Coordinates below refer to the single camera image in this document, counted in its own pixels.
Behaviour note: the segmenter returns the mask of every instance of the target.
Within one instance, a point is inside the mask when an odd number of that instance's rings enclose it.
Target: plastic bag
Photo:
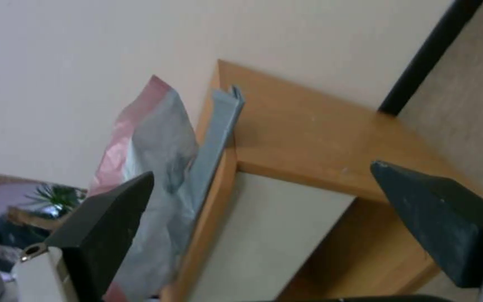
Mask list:
[[[179,190],[197,149],[182,100],[156,76],[115,122],[89,195],[109,191],[143,172],[152,171],[155,178],[132,246],[113,280],[129,301],[159,293],[185,248],[198,209],[180,198]]]

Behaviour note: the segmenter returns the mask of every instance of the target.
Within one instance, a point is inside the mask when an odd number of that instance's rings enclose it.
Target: wooden edge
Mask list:
[[[211,92],[220,88],[219,67],[216,67],[203,110],[199,118],[199,124],[195,130],[197,141],[202,143],[213,113]],[[208,196],[196,222],[190,245],[182,259],[182,265],[178,270],[177,277],[172,283],[161,290],[162,302],[183,302],[193,290],[203,266],[209,256],[213,243],[221,230],[224,222],[224,214],[230,203],[234,179],[236,176],[236,148],[234,138],[231,138],[217,166],[215,176],[208,191]]]
[[[274,178],[276,180],[284,180],[286,182],[298,183],[310,187],[318,187],[324,190],[336,191],[344,194],[354,195],[363,199],[374,200],[380,203],[389,204],[387,197],[383,191],[373,191],[370,189],[362,189],[361,187],[351,187],[338,182],[330,182],[313,177],[307,174],[291,173],[281,170],[280,167],[264,167],[244,161],[238,161],[238,170],[249,174],[257,174]]]

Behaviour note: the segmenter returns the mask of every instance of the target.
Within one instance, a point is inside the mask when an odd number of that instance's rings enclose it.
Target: floor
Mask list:
[[[483,188],[483,4],[399,118]],[[443,274],[420,292],[476,300]]]

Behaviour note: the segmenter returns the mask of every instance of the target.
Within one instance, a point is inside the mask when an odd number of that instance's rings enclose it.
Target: person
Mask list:
[[[21,210],[9,208],[0,215],[0,271],[9,273],[23,249],[46,239],[50,230],[23,223],[27,218]]]

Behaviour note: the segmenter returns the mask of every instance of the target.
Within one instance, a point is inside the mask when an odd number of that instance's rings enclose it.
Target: white panel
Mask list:
[[[153,73],[195,123],[218,58],[376,108],[451,2],[0,0],[0,173],[88,186]]]
[[[274,300],[353,199],[238,173],[232,213],[190,301]]]

